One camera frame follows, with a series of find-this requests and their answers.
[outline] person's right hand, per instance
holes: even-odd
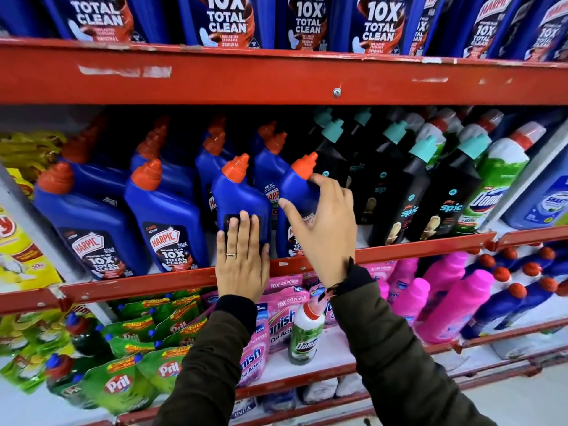
[[[289,200],[281,198],[278,204],[320,281],[330,288],[347,277],[349,258],[355,258],[357,224],[353,194],[341,188],[335,179],[313,174],[309,180],[320,187],[320,201],[311,227]]]

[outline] dark jacket sleeve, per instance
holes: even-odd
[[[154,426],[227,425],[241,378],[240,359],[250,340],[251,333],[235,315],[214,311],[183,358],[174,390]]]
[[[434,362],[406,320],[380,297],[369,273],[357,274],[331,300],[357,361],[357,372],[385,426],[495,426]]]

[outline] bottle cap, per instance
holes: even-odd
[[[160,157],[160,139],[156,135],[147,135],[146,139],[136,147],[136,152],[148,160]]]
[[[429,135],[427,139],[419,140],[408,153],[427,163],[436,153],[436,137]]]
[[[556,257],[556,254],[550,246],[544,246],[538,250],[538,256],[545,260],[553,260]]]
[[[503,248],[499,251],[499,255],[503,258],[507,258],[509,260],[516,260],[519,258],[519,254],[515,248],[512,246],[508,246],[507,248]]]
[[[366,106],[361,108],[358,113],[353,117],[355,121],[361,124],[363,127],[367,125],[367,122],[371,119],[371,107]]]
[[[246,176],[248,169],[249,155],[243,154],[242,156],[234,157],[230,162],[225,164],[222,169],[223,175],[231,179],[231,181],[240,184]]]
[[[211,122],[209,123],[209,127],[207,128],[207,130],[209,132],[211,132],[211,129],[216,129],[216,128],[224,130],[226,124],[227,124],[227,117],[225,116],[225,114],[216,114],[211,119]]]
[[[73,384],[76,384],[76,383],[78,383],[79,381],[81,381],[84,376],[85,376],[85,374],[75,374],[75,375],[73,376]]]
[[[464,251],[450,253],[444,256],[444,263],[451,267],[463,267],[469,254]]]
[[[90,159],[91,146],[87,139],[78,135],[75,139],[68,141],[61,148],[61,157],[71,163],[85,164]]]
[[[157,158],[146,161],[132,173],[130,179],[142,190],[157,190],[162,182],[162,162]]]
[[[506,267],[496,267],[493,270],[493,278],[499,282],[507,282],[511,279],[511,272]]]
[[[46,362],[46,374],[53,380],[66,376],[73,369],[72,358],[67,354],[52,354]]]
[[[36,185],[47,193],[68,194],[74,182],[71,165],[67,161],[60,161],[39,175]]]
[[[323,128],[322,135],[330,142],[336,143],[339,136],[343,133],[343,119],[337,118],[331,121],[329,124]]]
[[[481,254],[477,259],[479,264],[483,267],[494,267],[495,266],[495,259],[490,254]]]
[[[534,145],[538,139],[544,136],[544,133],[546,133],[546,128],[536,121],[531,121],[517,128],[509,138],[518,143],[526,151]]]
[[[286,136],[288,134],[285,132],[276,133],[274,136],[270,137],[264,144],[266,148],[272,152],[275,156],[280,154],[280,151],[284,147],[284,143],[286,143]]]
[[[497,109],[490,109],[476,122],[479,127],[483,128],[487,133],[491,133],[503,120],[504,114]]]
[[[316,166],[317,153],[312,152],[309,156],[303,156],[298,158],[294,163],[292,163],[292,170],[295,171],[301,178],[308,180],[309,177],[314,173],[314,167]]]
[[[558,288],[558,283],[554,279],[549,277],[541,278],[538,281],[538,284],[543,290],[551,291],[552,293],[555,293]]]
[[[514,282],[513,284],[511,284],[507,288],[507,290],[509,291],[511,296],[513,296],[514,298],[522,299],[522,298],[527,297],[527,289],[522,284],[519,284],[518,282]]]
[[[261,125],[257,130],[257,133],[259,134],[260,137],[262,137],[262,140],[266,142],[274,135],[275,130],[276,130],[276,121],[272,121],[266,125]]]
[[[214,130],[214,134],[211,134],[205,142],[203,142],[203,148],[209,152],[209,154],[219,157],[221,152],[223,152],[223,146],[225,145],[225,132],[223,130]]]
[[[391,125],[387,127],[387,129],[383,132],[383,135],[390,140],[395,145],[401,141],[401,139],[406,134],[406,128],[408,124],[406,121],[401,122],[393,122]]]
[[[314,122],[320,127],[325,128],[325,126],[327,126],[333,119],[331,116],[332,110],[333,109],[331,107],[326,107],[323,112],[314,115]]]
[[[418,128],[424,125],[424,118],[415,112],[410,112],[404,118],[404,121],[407,123],[406,129],[412,130],[415,133],[418,131]]]
[[[464,143],[460,143],[458,149],[475,160],[483,154],[483,151],[485,151],[490,144],[491,139],[489,139],[488,135],[479,135],[470,137]]]
[[[303,309],[304,313],[310,320],[317,320],[322,316],[327,306],[326,301],[317,301],[317,298],[313,298],[315,301],[308,301],[304,303]]]
[[[522,265],[522,273],[529,277],[536,277],[542,271],[543,268],[540,267],[539,264],[534,262],[529,262]]]

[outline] harpic logo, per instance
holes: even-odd
[[[434,7],[436,1],[438,0],[426,0],[426,3],[424,4],[424,9],[430,9],[430,7]]]
[[[164,230],[163,232],[157,233],[150,238],[150,244],[154,249],[154,252],[168,245],[173,245],[178,243],[180,240],[180,233],[173,228]]]
[[[95,233],[89,233],[86,236],[80,237],[72,245],[73,251],[79,257],[104,248],[104,237]]]
[[[546,24],[554,19],[564,16],[568,13],[568,0],[557,2],[554,6],[548,9],[540,25]]]
[[[477,15],[477,19],[475,20],[475,22],[479,22],[482,19],[486,18],[487,16],[491,16],[492,14],[504,12],[507,6],[509,6],[510,2],[511,0],[487,1],[481,7],[481,10],[479,11],[479,14]]]

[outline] orange cap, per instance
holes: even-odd
[[[551,291],[552,293],[555,293],[558,289],[558,283],[554,279],[549,277],[541,278],[538,283],[543,288],[543,290]]]
[[[268,148],[270,152],[272,152],[275,156],[277,156],[278,154],[280,154],[280,151],[284,147],[284,143],[286,143],[287,135],[288,134],[285,132],[278,133],[270,137],[264,144],[266,145],[266,148]]]
[[[492,255],[490,254],[481,254],[479,256],[479,258],[477,259],[477,261],[483,266],[483,267],[493,267],[495,265],[495,259],[493,258]]]
[[[476,246],[475,248],[465,250],[465,252],[471,254],[472,256],[476,256],[481,252],[481,247]]]
[[[136,147],[136,152],[148,160],[160,157],[160,138],[149,133],[146,139]]]
[[[203,148],[208,150],[209,154],[219,157],[221,152],[223,152],[223,145],[225,144],[225,132],[216,129],[214,133],[203,142]]]
[[[303,156],[298,158],[292,164],[292,170],[295,171],[301,178],[308,180],[309,177],[314,173],[314,167],[316,166],[317,153],[312,152],[309,156]]]
[[[73,169],[67,161],[54,164],[41,175],[36,185],[51,194],[68,194],[73,189]]]
[[[234,157],[229,163],[223,167],[223,175],[231,179],[231,181],[240,184],[246,176],[248,169],[249,155],[243,154],[242,156]]]
[[[530,262],[522,265],[522,273],[529,277],[536,277],[542,271],[543,268],[538,263]]]
[[[222,130],[225,129],[225,125],[227,124],[227,117],[225,114],[216,114],[209,123],[209,127],[207,130],[211,132],[211,129],[221,128]]]
[[[274,136],[274,131],[276,130],[276,121],[272,121],[269,124],[261,125],[257,130],[259,136],[266,142],[272,136]]]
[[[508,290],[509,293],[511,293],[511,295],[517,299],[522,299],[524,297],[527,297],[527,289],[525,288],[525,286],[519,284],[518,282],[514,282],[513,284],[511,284]]]
[[[146,161],[132,173],[130,179],[143,190],[156,190],[162,182],[162,162],[157,158]]]
[[[515,250],[515,248],[513,248],[512,246],[508,246],[507,248],[503,248],[501,251],[499,251],[499,254],[501,256],[503,256],[504,258],[508,258],[508,259],[516,259],[516,258],[519,257],[517,250]]]
[[[506,267],[496,267],[493,271],[493,278],[499,282],[507,282],[511,277],[511,272]]]
[[[78,135],[74,140],[63,145],[61,157],[72,163],[85,164],[89,161],[90,149],[88,140],[82,135]]]
[[[558,288],[556,289],[556,294],[563,298],[568,296],[568,279],[565,279],[560,284],[558,284]]]
[[[538,256],[545,260],[552,260],[556,257],[554,250],[550,246],[544,246],[538,250]]]

